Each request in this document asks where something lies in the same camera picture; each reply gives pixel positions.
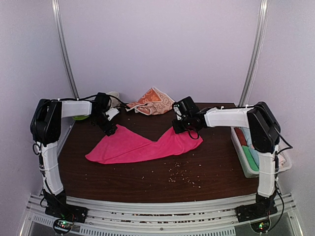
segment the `black cable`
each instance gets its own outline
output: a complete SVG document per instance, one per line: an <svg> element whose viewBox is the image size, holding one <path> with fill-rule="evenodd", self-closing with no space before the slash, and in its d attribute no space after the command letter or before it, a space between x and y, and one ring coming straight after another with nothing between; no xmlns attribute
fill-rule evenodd
<svg viewBox="0 0 315 236"><path fill-rule="evenodd" d="M73 215L75 215L72 210L70 210L66 205L64 205L62 202L59 201L59 199L55 196L55 194L53 194L53 192L51 191L51 189L48 186L47 180L45 179L45 185L49 191L49 193L56 199L57 202L59 202L63 207L65 207L67 210L69 210L69 212Z"/></svg>
<svg viewBox="0 0 315 236"><path fill-rule="evenodd" d="M78 101L75 98L60 98L59 101Z"/></svg>
<svg viewBox="0 0 315 236"><path fill-rule="evenodd" d="M87 99L89 99L89 98L96 97L96 96L97 96L97 94L91 95L91 96L88 96L88 97L84 97L84 98L80 98L79 101L87 100Z"/></svg>
<svg viewBox="0 0 315 236"><path fill-rule="evenodd" d="M106 107L106 111L108 111L108 110L110 109L110 107L112 106L112 103L113 103L113 101L112 101L112 99L109 97L109 103L108 103L108 105L107 105L107 107Z"/></svg>
<svg viewBox="0 0 315 236"><path fill-rule="evenodd" d="M38 152L35 151L35 146L38 146ZM32 149L33 149L33 152L36 156L39 156L40 155L40 151L41 151L41 147L40 145L38 145L37 143L34 143L33 146L32 146Z"/></svg>
<svg viewBox="0 0 315 236"><path fill-rule="evenodd" d="M117 105L117 106L115 106L115 107L113 107L113 108L118 108L118 107L123 107L123 108L126 108L126 109L130 109L130 107L127 108L126 106L121 105L121 104L120 104L120 105Z"/></svg>
<svg viewBox="0 0 315 236"><path fill-rule="evenodd" d="M117 101L119 101L121 104L123 104L123 106L124 106L125 108L130 109L130 107L127 106L127 104L124 103L124 102L123 102L122 100L120 100L119 98L117 98L117 97L115 97L115 96L113 96L113 95L110 95L110 94L107 94L107 95L110 96L110 97L112 97L112 98L115 98Z"/></svg>
<svg viewBox="0 0 315 236"><path fill-rule="evenodd" d="M275 128L275 130L276 130L276 132L278 133L278 135L280 136L280 138L284 141L284 143L289 146L289 147L286 148L286 149L292 149L293 146L292 146L291 144L289 144L289 143L287 142L287 140L285 140L285 138L280 134L280 132L279 132L276 128Z"/></svg>
<svg viewBox="0 0 315 236"><path fill-rule="evenodd" d="M280 154L281 152L288 150L288 149L292 149L292 147L286 147L284 149L281 149L280 151L277 152L277 155Z"/></svg>
<svg viewBox="0 0 315 236"><path fill-rule="evenodd" d="M254 108L255 106L247 106L247 107L218 107L218 109L222 109L222 110L225 110L225 109L239 109L239 108Z"/></svg>
<svg viewBox="0 0 315 236"><path fill-rule="evenodd" d="M267 232L272 231L276 227L276 225L279 223L279 221L281 220L281 218L282 218L282 216L284 214L284 200L283 200L283 198L281 196L281 193L278 191L277 186L276 186L276 193L279 195L279 198L280 198L280 200L282 202L282 211L281 211L281 215L280 215L279 219L276 221L276 223L273 225L273 227L271 227Z"/></svg>
<svg viewBox="0 0 315 236"><path fill-rule="evenodd" d="M195 132L197 133L197 138L194 138L194 137L191 135L190 130L188 130L189 136L190 136L192 139L197 140L197 139L199 139L200 135L199 135L199 132L198 132L198 131L195 131Z"/></svg>
<svg viewBox="0 0 315 236"><path fill-rule="evenodd" d="M45 197L43 197L43 198L40 200L40 203L39 203L39 204L40 204L40 206L41 206L42 208L47 208L47 206L43 206L43 205L42 205L44 199L45 199Z"/></svg>

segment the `dark brown tabletop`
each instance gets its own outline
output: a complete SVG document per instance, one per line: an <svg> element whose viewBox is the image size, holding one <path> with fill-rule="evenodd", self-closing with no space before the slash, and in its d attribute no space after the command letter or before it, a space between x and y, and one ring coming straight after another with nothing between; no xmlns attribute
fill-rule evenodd
<svg viewBox="0 0 315 236"><path fill-rule="evenodd" d="M199 103L199 108L234 104ZM157 116L122 112L114 122L152 141L171 127L172 111ZM170 203L252 194L258 179L245 178L229 127L200 131L203 143L180 156L103 165L85 158L104 137L90 120L77 121L61 151L59 170L68 196L125 203Z"/></svg>

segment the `white side wall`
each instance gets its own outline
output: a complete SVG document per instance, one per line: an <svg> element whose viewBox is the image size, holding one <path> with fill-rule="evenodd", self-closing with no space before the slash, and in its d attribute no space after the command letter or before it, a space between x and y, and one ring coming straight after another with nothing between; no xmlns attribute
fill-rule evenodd
<svg viewBox="0 0 315 236"><path fill-rule="evenodd" d="M0 235L14 236L30 193L42 186L34 110L41 98L72 95L51 1L0 1L0 35Z"/></svg>
<svg viewBox="0 0 315 236"><path fill-rule="evenodd" d="M179 100L239 101L260 0L60 0L80 96L156 86Z"/></svg>
<svg viewBox="0 0 315 236"><path fill-rule="evenodd" d="M315 1L273 0L250 104L266 101L278 119L292 170L281 175L308 236L315 222Z"/></svg>

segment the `metal pole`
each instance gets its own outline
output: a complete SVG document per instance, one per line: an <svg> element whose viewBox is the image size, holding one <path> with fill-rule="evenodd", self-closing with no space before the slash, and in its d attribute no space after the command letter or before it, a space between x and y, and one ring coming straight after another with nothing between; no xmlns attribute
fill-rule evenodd
<svg viewBox="0 0 315 236"><path fill-rule="evenodd" d="M68 51L65 45L63 25L62 25L61 14L60 14L60 9L59 9L59 0L52 0L52 5L53 5L54 18L55 18L55 22L57 26L57 32L59 36L59 43L60 43L60 47L62 51L65 71L66 71L66 74L70 83L73 96L75 98L79 98L78 89L75 85L75 81L74 81L71 66L70 66Z"/></svg>
<svg viewBox="0 0 315 236"><path fill-rule="evenodd" d="M261 0L260 3L260 12L257 23L256 37L254 42L254 48L252 51L252 58L250 61L250 66L247 71L246 81L244 84L242 96L239 102L239 106L244 106L248 102L252 84L255 77L255 72L257 69L257 60L260 52L263 36L266 28L266 19L267 19L267 11L268 11L268 0Z"/></svg>

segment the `orange patterned cloth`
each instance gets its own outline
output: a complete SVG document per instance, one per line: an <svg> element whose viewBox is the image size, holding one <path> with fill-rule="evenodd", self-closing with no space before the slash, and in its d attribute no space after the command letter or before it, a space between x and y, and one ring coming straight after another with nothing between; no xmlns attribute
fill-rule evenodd
<svg viewBox="0 0 315 236"><path fill-rule="evenodd" d="M137 102L127 104L128 111L143 113L145 115L160 115L172 109L174 100L167 94L153 87L149 89Z"/></svg>

